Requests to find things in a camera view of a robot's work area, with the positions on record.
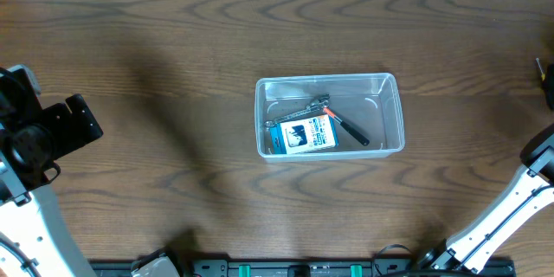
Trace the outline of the silver wrench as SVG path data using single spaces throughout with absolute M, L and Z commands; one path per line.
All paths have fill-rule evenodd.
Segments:
M 304 109 L 299 110 L 294 113 L 289 113 L 284 116 L 280 116 L 274 119 L 270 119 L 264 122 L 264 126 L 266 128 L 271 128 L 273 126 L 276 126 L 279 123 L 287 122 L 289 120 L 297 119 L 299 117 L 308 115 L 310 113 L 315 113 L 318 111 L 322 111 L 325 107 L 329 105 L 329 96 L 322 96 L 317 98 L 316 100 L 313 100 L 310 104 L 308 104 Z

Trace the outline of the small claw hammer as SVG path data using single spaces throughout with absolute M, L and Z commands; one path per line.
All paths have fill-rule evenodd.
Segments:
M 329 105 L 330 95 L 327 93 L 312 100 L 306 106 L 306 109 L 312 109 L 313 111 L 322 111 L 323 113 L 327 114 L 331 119 L 336 121 L 346 132 L 348 132 L 357 142 L 359 142 L 363 146 L 367 146 L 370 143 L 370 140 L 349 123 L 342 120 L 335 112 L 333 112 L 329 108 Z

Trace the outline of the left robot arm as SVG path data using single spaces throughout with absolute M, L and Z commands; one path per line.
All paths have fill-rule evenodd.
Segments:
M 24 65 L 1 71 L 1 269 L 8 276 L 92 276 L 61 215 L 56 163 L 103 131 L 79 94 L 44 108 Z

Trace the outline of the clear plastic container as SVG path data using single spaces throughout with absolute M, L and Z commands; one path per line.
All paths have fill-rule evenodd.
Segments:
M 270 128 L 264 122 L 304 109 L 312 100 L 330 95 L 329 108 L 366 136 L 361 145 L 336 121 L 338 146 L 298 154 L 275 154 Z M 322 111 L 297 119 L 323 115 Z M 405 145 L 403 113 L 395 77 L 389 73 L 332 74 L 263 78 L 255 88 L 254 125 L 257 151 L 268 162 L 385 158 Z

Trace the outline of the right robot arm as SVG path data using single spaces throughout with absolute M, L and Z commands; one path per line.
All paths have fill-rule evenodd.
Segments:
M 468 227 L 423 255 L 416 268 L 478 274 L 497 248 L 553 203 L 553 126 L 532 138 L 519 158 L 513 179 L 491 205 Z

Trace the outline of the black yellow screwdriver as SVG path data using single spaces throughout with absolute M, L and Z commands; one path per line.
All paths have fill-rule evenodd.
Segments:
M 545 78 L 546 78 L 546 72 L 542 67 L 542 63 L 541 63 L 539 58 L 536 58 L 535 62 L 536 62 L 536 66 L 537 66 L 537 69 L 538 69 L 538 74 L 539 74 L 540 80 L 542 82 L 544 82 Z

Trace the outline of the blue white screw box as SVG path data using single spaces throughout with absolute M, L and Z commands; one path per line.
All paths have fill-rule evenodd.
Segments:
M 335 126 L 326 114 L 279 123 L 269 131 L 275 154 L 308 153 L 338 146 Z

